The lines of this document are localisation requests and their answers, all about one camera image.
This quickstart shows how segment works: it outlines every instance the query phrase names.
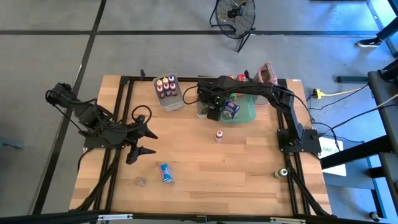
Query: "green container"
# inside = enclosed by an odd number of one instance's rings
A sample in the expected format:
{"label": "green container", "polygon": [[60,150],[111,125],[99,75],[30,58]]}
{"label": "green container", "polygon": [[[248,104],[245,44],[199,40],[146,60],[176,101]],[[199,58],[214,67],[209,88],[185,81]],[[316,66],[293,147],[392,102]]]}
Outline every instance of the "green container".
{"label": "green container", "polygon": [[234,100],[240,106],[234,119],[228,119],[221,114],[221,121],[227,124],[248,123],[256,118],[256,109],[253,103],[253,96],[245,94],[237,96]]}

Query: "bottle cap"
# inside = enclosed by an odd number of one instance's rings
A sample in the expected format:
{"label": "bottle cap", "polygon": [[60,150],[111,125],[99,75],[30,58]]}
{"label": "bottle cap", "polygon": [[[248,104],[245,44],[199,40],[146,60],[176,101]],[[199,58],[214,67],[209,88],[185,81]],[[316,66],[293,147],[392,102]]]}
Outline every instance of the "bottle cap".
{"label": "bottle cap", "polygon": [[216,136],[221,138],[223,137],[223,132],[222,131],[217,131]]}

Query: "table leg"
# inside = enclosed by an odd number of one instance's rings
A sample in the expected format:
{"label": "table leg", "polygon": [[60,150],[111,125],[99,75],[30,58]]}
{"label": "table leg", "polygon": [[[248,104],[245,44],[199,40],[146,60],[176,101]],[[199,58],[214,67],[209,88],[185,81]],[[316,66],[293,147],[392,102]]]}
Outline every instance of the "table leg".
{"label": "table leg", "polygon": [[387,136],[381,136],[366,143],[345,149],[321,159],[322,169],[342,165],[356,159],[373,156],[379,152],[391,152],[391,144]]}

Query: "fan stand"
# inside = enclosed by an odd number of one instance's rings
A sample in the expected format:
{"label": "fan stand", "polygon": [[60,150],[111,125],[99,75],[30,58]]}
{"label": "fan stand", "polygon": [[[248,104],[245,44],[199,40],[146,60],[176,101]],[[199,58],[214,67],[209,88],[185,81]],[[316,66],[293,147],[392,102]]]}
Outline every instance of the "fan stand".
{"label": "fan stand", "polygon": [[[214,13],[216,12],[217,5],[218,5],[218,2],[219,2],[219,1],[220,1],[220,0],[216,0],[216,5],[214,6],[213,12],[211,13],[211,16],[210,16],[210,19],[209,19],[210,26],[211,26],[211,27],[215,27],[215,26],[218,26],[218,27],[221,27],[221,26],[229,26],[230,28],[232,28],[232,29],[234,30],[234,32],[236,32],[235,27],[233,27],[233,26],[231,26],[231,25],[229,25],[229,24],[225,24],[225,25],[213,25],[213,24],[211,23],[211,19],[213,18]],[[244,38],[244,37],[241,38],[241,43],[239,44],[238,50],[236,51],[237,53],[239,53],[239,52],[241,51],[243,45],[246,43],[246,41],[247,41],[248,38],[250,37],[251,32],[252,32],[253,30],[255,30],[255,29],[256,29],[256,28],[253,28],[253,27],[250,28],[249,33],[246,34],[247,37],[246,37],[246,38]]]}

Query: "person's foot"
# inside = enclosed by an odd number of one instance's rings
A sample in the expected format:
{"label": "person's foot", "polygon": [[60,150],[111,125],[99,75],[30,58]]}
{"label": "person's foot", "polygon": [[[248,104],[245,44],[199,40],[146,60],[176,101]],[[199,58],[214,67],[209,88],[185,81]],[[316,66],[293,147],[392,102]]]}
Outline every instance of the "person's foot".
{"label": "person's foot", "polygon": [[355,44],[358,47],[378,47],[381,45],[382,42],[383,41],[381,39],[374,38],[374,39],[359,40]]}

